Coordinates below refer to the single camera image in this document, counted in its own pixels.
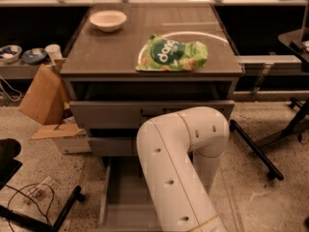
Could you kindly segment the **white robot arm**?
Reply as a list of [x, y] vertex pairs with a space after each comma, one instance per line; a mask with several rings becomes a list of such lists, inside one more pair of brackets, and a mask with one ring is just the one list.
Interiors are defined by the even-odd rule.
[[138, 158], [163, 232], [227, 232], [208, 191], [228, 139], [224, 115], [204, 106], [140, 127]]

